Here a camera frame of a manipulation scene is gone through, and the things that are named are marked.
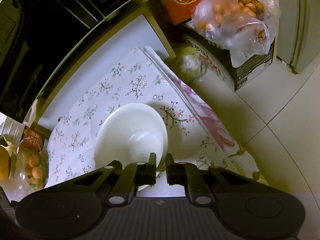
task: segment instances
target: plastic bag with yellow contents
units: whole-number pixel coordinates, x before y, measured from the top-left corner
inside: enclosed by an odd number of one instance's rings
[[[203,0],[192,21],[200,35],[224,49],[265,55],[280,15],[275,0]]]

